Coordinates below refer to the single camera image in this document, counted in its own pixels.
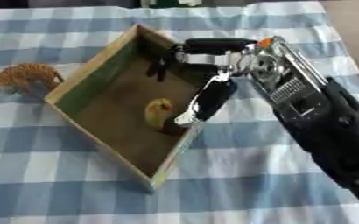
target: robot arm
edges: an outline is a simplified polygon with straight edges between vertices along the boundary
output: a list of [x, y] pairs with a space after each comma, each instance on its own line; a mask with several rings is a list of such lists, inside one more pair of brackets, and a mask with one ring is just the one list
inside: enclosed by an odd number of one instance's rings
[[[226, 66], [194, 65], [184, 61], [186, 53], [240, 53], [241, 58]], [[246, 76], [313, 161], [359, 199], [359, 102], [333, 78], [321, 76], [282, 38], [190, 39], [175, 45], [148, 74], [158, 71], [163, 81], [172, 63], [211, 75], [187, 110], [174, 119], [176, 124], [206, 121], [236, 91], [232, 79]]]

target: checkered tablecloth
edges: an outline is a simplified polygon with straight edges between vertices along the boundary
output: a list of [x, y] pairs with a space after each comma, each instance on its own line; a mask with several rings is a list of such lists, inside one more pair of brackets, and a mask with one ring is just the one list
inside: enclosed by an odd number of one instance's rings
[[[178, 41], [283, 36], [359, 98], [359, 71], [318, 2], [0, 10], [0, 70], [43, 62], [68, 77], [136, 23]], [[359, 223], [353, 195], [321, 172], [245, 79], [237, 83], [153, 195], [42, 101], [0, 92], [0, 224]]]

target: table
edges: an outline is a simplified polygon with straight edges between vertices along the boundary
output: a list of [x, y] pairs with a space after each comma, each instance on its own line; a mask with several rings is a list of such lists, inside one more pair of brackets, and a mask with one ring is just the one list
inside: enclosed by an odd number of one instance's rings
[[[359, 71], [318, 2], [0, 10], [0, 70], [44, 62], [68, 77], [135, 23], [178, 41], [284, 36], [359, 98]], [[237, 83], [153, 195], [38, 98], [0, 92], [0, 223], [359, 223], [355, 197]]]

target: toy tiger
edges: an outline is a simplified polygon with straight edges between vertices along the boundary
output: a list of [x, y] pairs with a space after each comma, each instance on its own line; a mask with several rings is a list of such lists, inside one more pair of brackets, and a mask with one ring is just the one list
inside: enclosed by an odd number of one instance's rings
[[30, 85], [34, 81], [41, 81], [48, 89], [56, 88], [59, 82], [64, 79], [51, 66], [43, 63], [22, 63], [17, 66], [10, 66], [0, 72], [0, 88], [15, 88], [15, 91], [30, 91]]

